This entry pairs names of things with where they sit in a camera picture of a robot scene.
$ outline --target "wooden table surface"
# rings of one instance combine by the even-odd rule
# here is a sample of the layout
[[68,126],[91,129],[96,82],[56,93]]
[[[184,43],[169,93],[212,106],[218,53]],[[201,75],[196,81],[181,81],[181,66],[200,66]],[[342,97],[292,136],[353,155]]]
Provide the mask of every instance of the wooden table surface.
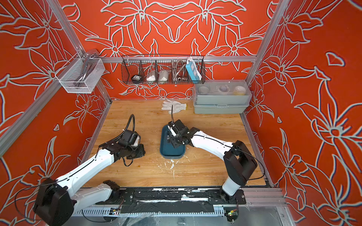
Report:
[[[189,129],[196,127],[224,141],[240,140],[254,155],[239,114],[195,114],[192,101],[179,101],[187,103],[187,109],[174,114],[175,121],[180,119]],[[135,116],[135,131],[141,136],[146,154],[135,159],[129,167],[124,166],[122,159],[118,160],[95,175],[85,187],[98,186],[105,180],[112,180],[121,187],[220,186],[224,183],[228,176],[224,162],[203,149],[187,145],[186,153],[181,159],[171,160],[161,156],[162,127],[171,121],[168,111],[161,110],[162,102],[113,101],[90,157],[95,155],[98,145],[122,132],[131,114]],[[261,175],[261,170],[257,167],[251,178]],[[250,180],[247,185],[265,185],[265,181],[263,178]]]

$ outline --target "black cable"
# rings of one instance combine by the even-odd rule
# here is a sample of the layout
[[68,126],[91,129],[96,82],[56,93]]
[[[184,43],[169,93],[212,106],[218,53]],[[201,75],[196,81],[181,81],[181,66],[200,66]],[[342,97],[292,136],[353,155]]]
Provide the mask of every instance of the black cable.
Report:
[[84,215],[83,209],[82,209],[81,211],[82,211],[82,215],[83,215],[83,217],[84,217],[85,219],[87,219],[87,220],[89,220],[89,221],[92,221],[92,222],[94,222],[94,223],[108,223],[108,222],[112,222],[112,221],[113,221],[113,220],[110,220],[110,221],[93,221],[93,220],[91,220],[91,219],[88,219],[88,218]]
[[98,146],[98,150],[97,150],[97,153],[96,153],[96,157],[97,157],[97,155],[98,155],[98,151],[99,151],[100,147],[102,147],[103,145],[107,144],[107,143],[110,142],[110,141],[115,141],[115,142],[117,142],[117,141],[119,140],[119,138],[122,137],[122,135],[124,134],[125,130],[128,129],[128,126],[129,126],[130,123],[131,123],[131,119],[133,119],[133,129],[132,129],[132,132],[135,131],[135,116],[134,116],[133,114],[131,114],[130,118],[128,119],[128,122],[127,122],[127,125],[126,125],[125,129],[123,130],[123,132],[122,132],[120,135],[118,135],[117,137],[115,137],[115,138],[113,138],[113,139],[111,139],[111,140],[109,140],[109,141],[107,141],[107,142],[104,142],[103,144],[101,144],[101,145]]
[[18,196],[18,194],[21,192],[21,191],[25,191],[25,190],[28,190],[28,189],[31,189],[31,188],[36,188],[36,187],[40,187],[40,186],[47,186],[47,185],[51,185],[51,184],[56,184],[58,182],[61,182],[61,181],[64,181],[64,180],[67,180],[69,178],[65,178],[63,180],[59,180],[59,181],[56,181],[56,182],[53,182],[53,183],[50,183],[50,184],[39,184],[39,185],[34,185],[34,186],[30,186],[28,188],[22,188],[20,189],[18,192],[15,193],[15,197],[14,197],[14,206],[15,206],[15,209],[16,211],[25,219],[29,219],[29,220],[32,220],[32,221],[42,221],[42,219],[32,219],[32,218],[29,218],[29,217],[26,217],[25,215],[23,215],[20,210],[18,209],[18,206],[16,205],[16,197]]
[[133,163],[133,160],[132,160],[132,162],[129,164],[129,165],[126,165],[126,161],[125,161],[125,158],[124,157],[122,157],[122,159],[123,159],[123,164],[125,165],[125,166],[130,166],[132,163]]
[[[203,138],[207,138],[207,139],[210,139],[210,140],[213,140],[213,141],[216,141],[216,142],[218,142],[218,143],[220,143],[220,144],[222,144],[222,145],[224,145],[224,146],[226,146],[226,147],[228,147],[228,148],[234,148],[234,147],[230,147],[230,146],[227,146],[227,145],[225,145],[225,144],[223,144],[223,143],[221,143],[220,141],[218,141],[218,140],[215,140],[215,139],[212,139],[212,138],[210,138],[210,137],[205,137],[205,136],[202,136],[202,135],[197,135],[197,134],[194,134],[194,136],[199,136],[199,137],[203,137]],[[260,178],[263,178],[264,176],[265,176],[265,167],[264,167],[264,165],[257,159],[257,158],[255,158],[253,155],[251,155],[251,154],[249,154],[249,153],[247,153],[247,152],[245,152],[245,151],[243,151],[243,150],[240,150],[240,149],[238,149],[238,148],[235,148],[236,150],[238,150],[238,151],[241,151],[241,152],[243,152],[244,154],[248,154],[249,156],[251,156],[251,157],[253,157],[256,161],[258,161],[259,162],[259,164],[261,165],[261,167],[263,168],[263,175],[261,176],[261,177],[258,177],[258,178],[252,178],[252,179],[249,179],[249,180],[256,180],[256,179],[260,179]]]
[[171,105],[171,120],[172,123],[175,124],[175,122],[173,121],[173,105]]

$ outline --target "electrical wire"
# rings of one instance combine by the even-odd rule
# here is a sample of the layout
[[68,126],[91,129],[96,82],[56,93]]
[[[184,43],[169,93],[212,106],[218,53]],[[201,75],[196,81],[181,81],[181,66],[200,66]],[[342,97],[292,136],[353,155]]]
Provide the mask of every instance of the electrical wire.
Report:
[[82,211],[82,215],[83,215],[83,217],[84,217],[85,219],[87,219],[87,220],[89,220],[89,221],[92,221],[92,222],[94,222],[94,223],[108,223],[108,222],[114,221],[114,220],[110,220],[110,221],[93,221],[93,220],[91,220],[91,219],[88,219],[88,218],[84,215],[83,209],[82,209],[81,211]]
[[122,157],[122,159],[123,159],[123,164],[125,165],[125,166],[130,166],[132,163],[133,163],[133,159],[132,159],[132,162],[129,164],[129,165],[126,165],[126,161],[125,161],[125,158],[124,157]]
[[[113,210],[113,211],[119,211],[119,210],[121,210],[121,206],[122,206],[123,202],[125,201],[125,199],[123,198],[123,196],[121,196],[121,198],[122,198],[121,204],[118,206],[117,209],[115,209],[115,210]],[[95,223],[107,223],[107,222],[112,222],[112,221],[113,221],[113,220],[111,220],[111,221],[93,221],[93,220],[91,220],[91,219],[88,219],[88,218],[84,215],[83,209],[82,209],[81,211],[82,211],[83,217],[84,217],[85,219],[91,221],[91,222],[95,222]]]
[[173,120],[173,105],[171,105],[171,120],[172,120],[172,123],[175,124],[175,122]]
[[16,200],[17,200],[16,197],[18,196],[18,194],[19,194],[21,191],[29,190],[29,189],[31,189],[31,188],[36,188],[36,187],[40,187],[40,186],[47,186],[47,185],[56,184],[56,183],[58,183],[58,182],[61,182],[61,181],[67,180],[67,179],[69,179],[69,177],[67,177],[67,178],[65,178],[65,179],[63,179],[63,180],[55,181],[55,182],[50,183],[50,184],[39,184],[39,185],[35,185],[35,186],[30,186],[30,187],[28,187],[28,188],[22,188],[22,189],[20,189],[18,192],[15,193],[15,197],[14,197],[14,206],[15,206],[16,211],[17,211],[23,218],[25,218],[25,219],[29,219],[29,220],[32,220],[32,221],[42,221],[42,219],[32,219],[32,218],[29,218],[29,217],[26,217],[25,215],[23,215],[23,214],[20,212],[20,210],[18,209],[18,206],[17,206],[17,204],[16,204]]
[[236,199],[236,209],[237,209],[237,214],[239,214],[239,200],[237,200],[237,198],[235,197]]
[[122,137],[122,135],[124,134],[125,130],[128,129],[128,126],[129,126],[130,123],[131,123],[131,119],[133,119],[132,132],[135,131],[135,116],[134,116],[134,114],[131,114],[130,118],[128,119],[128,122],[127,122],[127,125],[126,125],[125,129],[123,130],[123,132],[122,132],[120,135],[118,135],[117,137],[115,137],[115,138],[113,138],[113,139],[111,139],[111,140],[109,140],[109,141],[107,141],[107,142],[104,142],[103,144],[101,144],[101,145],[98,146],[98,150],[97,150],[97,153],[96,153],[96,157],[97,157],[97,155],[98,155],[99,149],[100,149],[103,145],[105,145],[105,144],[107,144],[108,142],[111,142],[111,141],[117,142],[117,141]]
[[[222,145],[224,145],[224,146],[226,146],[226,147],[228,147],[228,148],[235,148],[235,147],[230,147],[230,146],[227,146],[227,145],[225,145],[225,144],[223,144],[222,142],[220,142],[220,141],[218,141],[218,140],[215,140],[215,139],[213,139],[213,138],[210,138],[210,137],[205,137],[205,136],[201,136],[201,135],[196,135],[196,134],[194,134],[194,136],[199,136],[199,137],[203,137],[203,138],[207,138],[207,139],[210,139],[210,140],[213,140],[213,141],[216,141],[216,142],[218,142],[218,143],[220,143],[220,144],[222,144]],[[249,155],[249,156],[251,156],[251,157],[253,157],[256,161],[258,161],[259,162],[259,164],[261,165],[261,167],[263,168],[263,175],[262,176],[260,176],[260,177],[258,177],[258,178],[252,178],[252,179],[249,179],[249,180],[256,180],[256,179],[260,179],[260,178],[263,178],[264,176],[265,176],[265,167],[264,167],[264,165],[257,159],[257,158],[255,158],[253,155],[251,155],[251,154],[249,154],[249,153],[247,153],[247,152],[245,152],[245,151],[243,151],[243,150],[240,150],[240,149],[238,149],[238,148],[235,148],[236,150],[238,150],[238,151],[241,151],[241,152],[243,152],[244,154],[247,154],[247,155]]]

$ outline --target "blue tray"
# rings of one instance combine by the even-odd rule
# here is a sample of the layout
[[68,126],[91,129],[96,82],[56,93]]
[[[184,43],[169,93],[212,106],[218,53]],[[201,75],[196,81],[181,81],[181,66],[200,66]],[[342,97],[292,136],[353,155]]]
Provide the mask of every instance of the blue tray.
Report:
[[178,148],[174,148],[171,142],[167,142],[168,127],[165,125],[162,128],[160,154],[167,159],[179,159],[185,154],[186,146],[181,145]]

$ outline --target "black wire basket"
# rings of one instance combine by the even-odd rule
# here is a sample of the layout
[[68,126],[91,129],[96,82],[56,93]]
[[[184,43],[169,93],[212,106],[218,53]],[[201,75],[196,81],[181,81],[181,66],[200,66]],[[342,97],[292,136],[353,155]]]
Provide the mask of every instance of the black wire basket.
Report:
[[[134,56],[140,55],[122,56],[122,82],[125,84],[199,84],[205,82],[203,56],[162,54],[150,57],[150,59],[142,57],[139,60]],[[201,74],[201,80],[195,81],[190,78],[186,69],[189,56],[194,60],[197,70]]]

